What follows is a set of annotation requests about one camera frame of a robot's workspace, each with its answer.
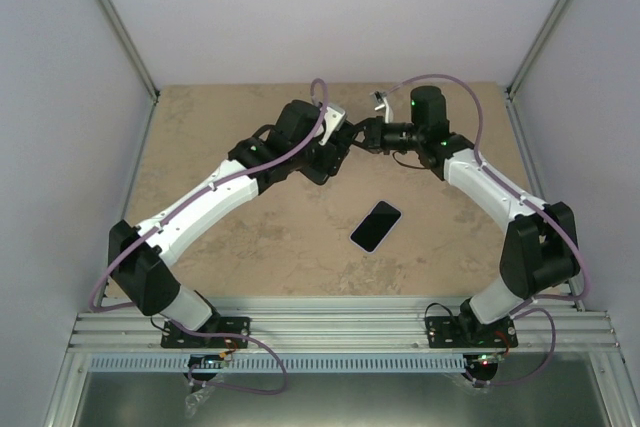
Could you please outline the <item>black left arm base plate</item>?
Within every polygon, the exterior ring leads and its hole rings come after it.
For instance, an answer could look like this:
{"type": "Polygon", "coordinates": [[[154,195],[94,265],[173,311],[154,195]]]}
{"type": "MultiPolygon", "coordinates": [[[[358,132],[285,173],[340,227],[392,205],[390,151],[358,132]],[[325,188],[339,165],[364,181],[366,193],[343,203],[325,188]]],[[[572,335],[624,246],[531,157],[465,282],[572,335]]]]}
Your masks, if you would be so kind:
{"type": "Polygon", "coordinates": [[[164,324],[160,346],[164,349],[239,350],[248,346],[249,317],[219,317],[198,330],[188,330],[173,321],[164,324]]]}

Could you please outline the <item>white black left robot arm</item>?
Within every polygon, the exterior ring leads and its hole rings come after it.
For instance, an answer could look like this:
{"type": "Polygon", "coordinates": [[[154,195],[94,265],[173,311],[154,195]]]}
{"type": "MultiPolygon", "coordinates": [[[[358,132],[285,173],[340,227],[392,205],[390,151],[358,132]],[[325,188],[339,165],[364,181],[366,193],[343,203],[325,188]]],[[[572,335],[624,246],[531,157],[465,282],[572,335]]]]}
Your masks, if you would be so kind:
{"type": "Polygon", "coordinates": [[[161,315],[184,327],[197,346],[213,343],[219,314],[183,286],[171,267],[217,222],[272,185],[300,172],[322,185],[334,176],[349,148],[346,112],[335,104],[288,103],[275,124],[240,141],[220,166],[170,207],[109,233],[111,278],[146,316],[161,315]]]}

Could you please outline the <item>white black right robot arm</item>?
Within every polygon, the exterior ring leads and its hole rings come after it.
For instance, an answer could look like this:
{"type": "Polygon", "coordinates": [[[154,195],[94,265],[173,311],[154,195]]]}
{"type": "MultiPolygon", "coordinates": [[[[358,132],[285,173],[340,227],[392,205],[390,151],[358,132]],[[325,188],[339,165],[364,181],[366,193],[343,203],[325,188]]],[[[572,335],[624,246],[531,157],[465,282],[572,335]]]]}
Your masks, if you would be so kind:
{"type": "Polygon", "coordinates": [[[439,88],[411,91],[408,123],[394,122],[386,94],[376,91],[373,97],[380,114],[358,125],[364,135],[359,147],[371,153],[415,152],[423,168],[467,195],[504,233],[497,279],[460,307],[457,334],[464,342],[481,346],[504,333],[518,307],[580,273],[571,209],[530,195],[494,170],[476,144],[451,131],[439,88]]]}

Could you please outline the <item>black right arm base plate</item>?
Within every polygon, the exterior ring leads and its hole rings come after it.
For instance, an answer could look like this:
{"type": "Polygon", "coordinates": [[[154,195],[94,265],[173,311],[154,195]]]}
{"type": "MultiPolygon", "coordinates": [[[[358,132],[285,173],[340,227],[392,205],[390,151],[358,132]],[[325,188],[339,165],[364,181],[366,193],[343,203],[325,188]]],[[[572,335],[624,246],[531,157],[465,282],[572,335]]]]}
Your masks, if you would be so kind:
{"type": "Polygon", "coordinates": [[[424,319],[430,348],[507,349],[519,345],[514,323],[508,317],[492,324],[464,328],[457,317],[428,316],[424,319]]]}

